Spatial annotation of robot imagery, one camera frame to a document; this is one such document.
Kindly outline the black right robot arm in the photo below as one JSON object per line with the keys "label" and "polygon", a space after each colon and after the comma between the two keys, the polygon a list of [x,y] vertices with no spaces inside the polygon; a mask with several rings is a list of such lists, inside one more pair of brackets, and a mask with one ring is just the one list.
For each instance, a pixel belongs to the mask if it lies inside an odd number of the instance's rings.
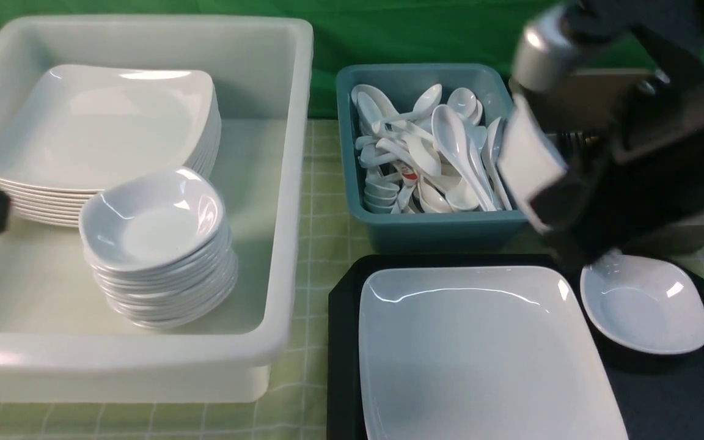
{"label": "black right robot arm", "polygon": [[[631,34],[667,81],[617,95],[599,139],[556,147],[530,98]],[[498,170],[559,264],[581,267],[704,211],[704,1],[563,1],[531,18]]]}

